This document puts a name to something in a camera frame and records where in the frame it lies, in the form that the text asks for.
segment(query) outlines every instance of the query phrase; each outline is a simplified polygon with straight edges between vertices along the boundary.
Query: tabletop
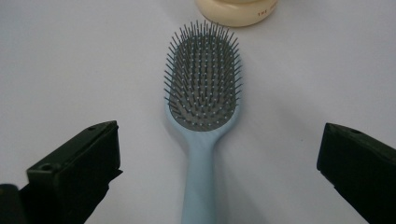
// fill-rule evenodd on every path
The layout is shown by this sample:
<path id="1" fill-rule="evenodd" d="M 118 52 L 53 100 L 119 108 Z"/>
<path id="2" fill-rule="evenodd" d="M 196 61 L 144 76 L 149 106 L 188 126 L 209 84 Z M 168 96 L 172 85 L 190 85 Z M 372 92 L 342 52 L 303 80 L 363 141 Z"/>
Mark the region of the tabletop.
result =
<path id="1" fill-rule="evenodd" d="M 237 124 L 216 145 L 219 223 L 367 223 L 317 170 L 326 122 L 396 147 L 396 2 L 279 0 L 231 28 Z M 93 124 L 120 126 L 121 170 L 87 220 L 179 223 L 187 145 L 166 119 L 166 53 L 194 2 L 1 1 L 0 181 Z"/>

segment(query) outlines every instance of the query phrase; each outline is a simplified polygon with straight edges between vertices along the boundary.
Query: beige round object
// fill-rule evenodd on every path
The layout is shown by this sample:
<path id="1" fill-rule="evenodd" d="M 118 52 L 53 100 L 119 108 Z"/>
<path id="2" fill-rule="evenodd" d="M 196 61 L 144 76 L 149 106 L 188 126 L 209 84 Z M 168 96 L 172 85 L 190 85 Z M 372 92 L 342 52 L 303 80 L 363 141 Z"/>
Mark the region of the beige round object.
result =
<path id="1" fill-rule="evenodd" d="M 195 3 L 208 20 L 232 27 L 248 26 L 262 21 L 274 11 L 277 4 L 277 0 L 241 1 L 245 3 L 220 0 L 195 0 Z"/>

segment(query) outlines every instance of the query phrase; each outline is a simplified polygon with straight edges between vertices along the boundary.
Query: beige object base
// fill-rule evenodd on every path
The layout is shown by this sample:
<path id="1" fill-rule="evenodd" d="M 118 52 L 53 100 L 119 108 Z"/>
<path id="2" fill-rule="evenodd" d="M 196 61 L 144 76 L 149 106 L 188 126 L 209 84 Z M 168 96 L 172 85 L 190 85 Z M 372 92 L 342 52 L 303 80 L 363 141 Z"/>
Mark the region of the beige object base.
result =
<path id="1" fill-rule="evenodd" d="M 210 21 L 239 27 L 262 21 L 276 8 L 277 0 L 229 3 L 220 0 L 195 0 L 201 13 Z"/>

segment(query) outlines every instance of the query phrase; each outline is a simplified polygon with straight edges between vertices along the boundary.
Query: white surface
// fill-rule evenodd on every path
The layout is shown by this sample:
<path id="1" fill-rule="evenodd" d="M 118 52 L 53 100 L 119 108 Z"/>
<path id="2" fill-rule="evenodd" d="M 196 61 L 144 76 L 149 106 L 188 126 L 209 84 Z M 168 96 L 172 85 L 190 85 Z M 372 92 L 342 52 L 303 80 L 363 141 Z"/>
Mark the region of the white surface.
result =
<path id="1" fill-rule="evenodd" d="M 396 147 L 396 2 L 280 0 L 233 29 L 239 123 L 216 155 L 227 224 L 366 223 L 317 171 L 325 122 Z M 121 169 L 88 224 L 180 221 L 186 145 L 163 111 L 169 42 L 193 1 L 1 1 L 0 181 L 93 124 L 120 125 Z"/>

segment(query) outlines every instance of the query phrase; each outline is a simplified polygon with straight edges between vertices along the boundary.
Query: brush bristle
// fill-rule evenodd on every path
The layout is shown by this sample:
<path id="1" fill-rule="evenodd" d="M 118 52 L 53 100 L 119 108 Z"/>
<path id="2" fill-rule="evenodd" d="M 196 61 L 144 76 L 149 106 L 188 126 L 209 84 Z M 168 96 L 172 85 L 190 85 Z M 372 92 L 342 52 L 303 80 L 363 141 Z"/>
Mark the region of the brush bristle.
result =
<path id="1" fill-rule="evenodd" d="M 180 28 L 170 43 L 165 98 L 183 127 L 208 132 L 225 124 L 240 92 L 238 43 L 228 29 L 213 23 Z"/>

